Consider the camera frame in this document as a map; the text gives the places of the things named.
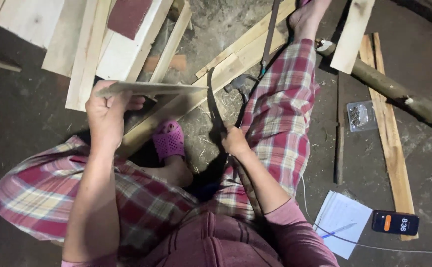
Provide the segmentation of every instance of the foot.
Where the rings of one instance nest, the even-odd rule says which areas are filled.
[[[321,18],[331,2],[332,0],[311,0],[290,16],[289,24],[294,31],[294,41],[315,40]]]
[[[165,134],[177,130],[173,124],[167,124],[156,134]],[[183,156],[171,155],[163,159],[165,167],[162,168],[143,168],[148,174],[165,179],[169,184],[178,187],[189,186],[193,182],[193,174],[186,165]]]

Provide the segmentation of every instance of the pink long-sleeve shirt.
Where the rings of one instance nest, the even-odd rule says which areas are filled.
[[[277,253],[244,223],[207,212],[183,224],[137,266],[149,267],[328,267],[338,266],[333,253],[313,230],[294,200],[265,216],[275,234]],[[116,266],[116,255],[64,267]]]

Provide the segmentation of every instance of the sleeve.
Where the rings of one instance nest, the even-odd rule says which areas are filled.
[[[287,201],[265,217],[275,234],[285,266],[339,266],[295,200]]]
[[[117,254],[110,254],[85,262],[62,261],[61,267],[115,267],[117,265]]]

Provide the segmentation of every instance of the hand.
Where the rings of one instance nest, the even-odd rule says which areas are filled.
[[[222,143],[226,152],[236,158],[240,158],[241,155],[247,152],[252,152],[241,129],[229,122],[224,122],[224,125],[227,129],[227,137],[222,140]]]
[[[120,146],[124,134],[124,112],[139,110],[145,98],[132,96],[132,92],[122,92],[108,99],[95,97],[95,92],[108,87],[116,81],[101,80],[97,82],[86,102],[86,112],[91,130],[91,149],[95,151],[112,151]]]

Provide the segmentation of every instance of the plastic bag of nails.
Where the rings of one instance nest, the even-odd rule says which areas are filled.
[[[348,110],[348,121],[352,132],[373,130],[378,128],[376,115],[372,101],[349,103],[346,105]]]

